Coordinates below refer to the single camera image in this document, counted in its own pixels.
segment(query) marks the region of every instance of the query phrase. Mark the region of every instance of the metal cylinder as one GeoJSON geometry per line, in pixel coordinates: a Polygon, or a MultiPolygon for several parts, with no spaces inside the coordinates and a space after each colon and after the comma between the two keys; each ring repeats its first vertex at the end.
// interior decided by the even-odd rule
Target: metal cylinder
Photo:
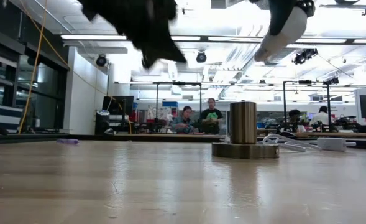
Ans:
{"type": "Polygon", "coordinates": [[[235,102],[230,104],[231,143],[257,143],[256,103],[235,102]]]}

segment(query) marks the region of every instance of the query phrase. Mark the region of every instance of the brass cylinder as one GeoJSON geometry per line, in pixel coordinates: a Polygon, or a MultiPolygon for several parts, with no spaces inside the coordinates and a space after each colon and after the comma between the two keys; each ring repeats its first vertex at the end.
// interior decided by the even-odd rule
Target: brass cylinder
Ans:
{"type": "Polygon", "coordinates": [[[279,145],[212,143],[212,155],[231,159],[276,159],[279,145]]]}
{"type": "Polygon", "coordinates": [[[230,104],[231,143],[257,143],[256,103],[235,102],[230,104]]]}

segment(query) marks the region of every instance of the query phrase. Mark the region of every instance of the wooden table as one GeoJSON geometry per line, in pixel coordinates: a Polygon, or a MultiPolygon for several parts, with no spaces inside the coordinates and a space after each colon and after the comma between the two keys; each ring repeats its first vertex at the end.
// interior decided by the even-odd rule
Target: wooden table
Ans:
{"type": "Polygon", "coordinates": [[[277,129],[275,128],[257,128],[257,134],[265,134],[266,136],[269,134],[269,132],[276,132],[277,129]]]}
{"type": "Polygon", "coordinates": [[[0,224],[340,222],[366,223],[364,150],[243,161],[210,144],[0,144],[0,224]]]}
{"type": "Polygon", "coordinates": [[[299,138],[310,137],[341,137],[341,138],[366,138],[366,133],[294,133],[299,138]]]}

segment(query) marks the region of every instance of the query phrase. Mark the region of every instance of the white power adapter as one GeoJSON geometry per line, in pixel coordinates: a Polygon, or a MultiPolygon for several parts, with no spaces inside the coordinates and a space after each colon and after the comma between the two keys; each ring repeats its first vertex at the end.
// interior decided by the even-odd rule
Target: white power adapter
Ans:
{"type": "Polygon", "coordinates": [[[347,150],[347,147],[356,146],[355,142],[346,142],[344,138],[318,138],[317,146],[321,150],[327,151],[341,151],[347,150]]]}

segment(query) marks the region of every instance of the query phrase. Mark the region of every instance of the black t-shirt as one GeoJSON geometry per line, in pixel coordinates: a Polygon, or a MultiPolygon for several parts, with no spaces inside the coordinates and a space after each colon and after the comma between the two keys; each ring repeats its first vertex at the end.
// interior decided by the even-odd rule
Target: black t-shirt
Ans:
{"type": "MultiPolygon", "coordinates": [[[[222,114],[219,110],[217,109],[206,109],[201,113],[201,120],[203,119],[211,119],[211,118],[215,118],[215,119],[222,119],[222,114]]],[[[203,123],[202,124],[202,131],[208,134],[219,134],[220,132],[220,127],[219,127],[219,123],[203,123]]]]}

